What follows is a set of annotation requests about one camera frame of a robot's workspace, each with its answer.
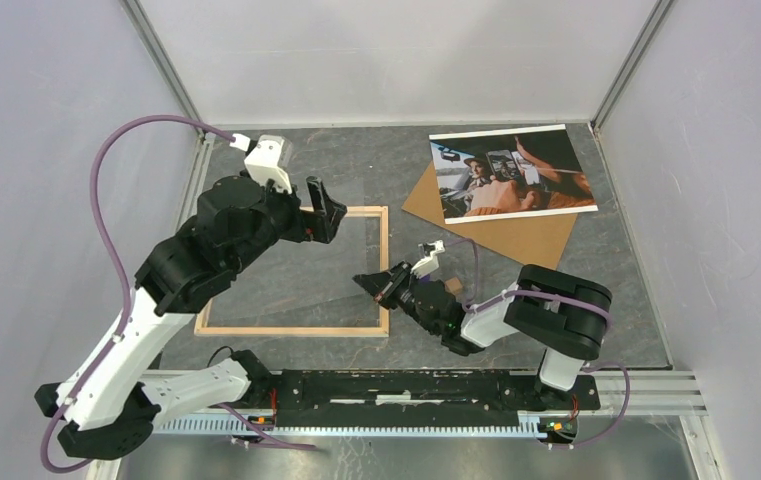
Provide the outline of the printed photo with white border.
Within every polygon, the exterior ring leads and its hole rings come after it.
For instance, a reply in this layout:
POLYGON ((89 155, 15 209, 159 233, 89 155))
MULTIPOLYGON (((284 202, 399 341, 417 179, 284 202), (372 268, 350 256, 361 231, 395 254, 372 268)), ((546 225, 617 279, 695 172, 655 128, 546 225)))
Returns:
POLYGON ((567 126, 429 136, 447 224, 598 210, 567 126))

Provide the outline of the light wooden picture frame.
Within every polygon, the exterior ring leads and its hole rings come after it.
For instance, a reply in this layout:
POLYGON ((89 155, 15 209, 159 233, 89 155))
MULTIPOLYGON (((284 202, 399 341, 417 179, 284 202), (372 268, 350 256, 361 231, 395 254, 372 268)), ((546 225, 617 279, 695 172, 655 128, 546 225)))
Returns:
MULTIPOLYGON (((346 217, 379 219, 379 264, 382 269, 390 267, 389 259, 389 209, 387 206, 352 206, 346 217)), ((194 334, 197 336, 270 336, 270 337, 363 337, 387 338, 390 333, 390 312, 378 307, 378 325, 374 327, 330 326, 240 326, 211 327, 208 325, 213 302, 210 301, 197 315, 194 334)))

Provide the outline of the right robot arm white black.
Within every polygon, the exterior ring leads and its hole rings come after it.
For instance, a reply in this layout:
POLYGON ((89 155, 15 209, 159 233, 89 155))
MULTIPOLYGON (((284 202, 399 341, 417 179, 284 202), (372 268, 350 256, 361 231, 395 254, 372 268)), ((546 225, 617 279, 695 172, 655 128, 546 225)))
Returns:
POLYGON ((507 289, 471 305, 444 282, 419 279, 407 262, 352 279, 380 307, 402 310, 458 355, 481 352, 517 333, 540 342, 546 351, 533 392, 547 408, 573 396, 582 366, 598 359, 611 323, 613 295, 607 287, 533 264, 523 266, 507 289))

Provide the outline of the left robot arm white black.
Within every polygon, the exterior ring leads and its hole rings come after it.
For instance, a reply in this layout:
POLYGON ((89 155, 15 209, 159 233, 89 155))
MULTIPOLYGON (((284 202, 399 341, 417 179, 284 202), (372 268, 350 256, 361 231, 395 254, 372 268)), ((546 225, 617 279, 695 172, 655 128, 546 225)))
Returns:
POLYGON ((135 287, 101 344, 68 380, 36 391, 51 419, 50 436, 66 455, 118 459, 176 418, 219 404, 258 407, 268 399, 270 372, 247 350, 168 380, 146 381, 143 374, 166 343, 271 246, 334 239, 345 205, 316 177, 307 187, 310 209, 295 193, 243 174, 218 180, 198 197, 196 214, 136 272, 135 287))

